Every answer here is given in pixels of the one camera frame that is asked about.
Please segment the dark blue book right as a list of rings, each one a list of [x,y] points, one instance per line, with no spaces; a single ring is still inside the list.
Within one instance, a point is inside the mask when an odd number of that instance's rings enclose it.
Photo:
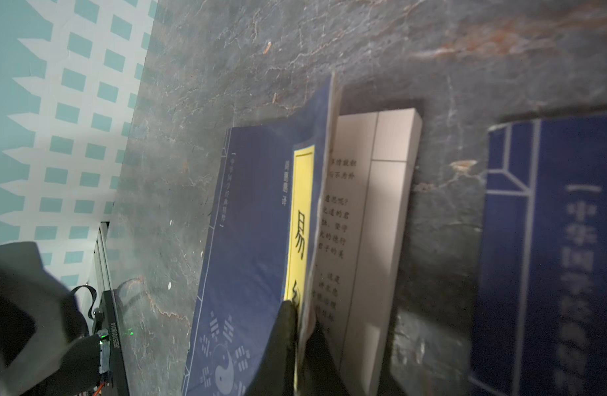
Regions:
[[[473,395],[607,395],[607,112],[495,125]]]

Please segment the dark blue yin-yang book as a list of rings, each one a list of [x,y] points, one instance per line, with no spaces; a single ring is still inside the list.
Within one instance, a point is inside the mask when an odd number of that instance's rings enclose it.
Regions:
[[[422,117],[340,101],[329,78],[295,114],[228,131],[184,395],[245,394],[285,301],[296,365],[319,328],[348,392],[377,394]]]

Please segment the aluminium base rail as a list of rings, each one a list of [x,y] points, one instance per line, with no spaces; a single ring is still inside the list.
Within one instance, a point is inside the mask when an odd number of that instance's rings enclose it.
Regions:
[[[93,271],[88,285],[97,291],[92,310],[92,333],[100,337],[100,377],[104,387],[96,395],[128,396],[123,349],[120,340],[115,289],[110,282],[110,269],[106,242],[109,223],[102,222],[98,230],[93,252]]]

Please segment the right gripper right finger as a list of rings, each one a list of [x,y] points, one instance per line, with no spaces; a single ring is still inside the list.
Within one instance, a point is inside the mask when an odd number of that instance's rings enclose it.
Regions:
[[[316,326],[306,343],[300,394],[349,396],[329,351],[321,326]]]

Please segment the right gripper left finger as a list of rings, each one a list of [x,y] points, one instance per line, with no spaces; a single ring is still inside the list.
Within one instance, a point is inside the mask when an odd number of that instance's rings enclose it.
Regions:
[[[295,393],[295,353],[297,311],[291,300],[283,301],[246,396],[293,396]]]

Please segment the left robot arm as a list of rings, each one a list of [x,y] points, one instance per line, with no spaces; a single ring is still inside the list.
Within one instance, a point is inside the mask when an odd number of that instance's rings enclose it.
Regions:
[[[79,395],[101,381],[100,339],[37,244],[0,245],[0,395]]]

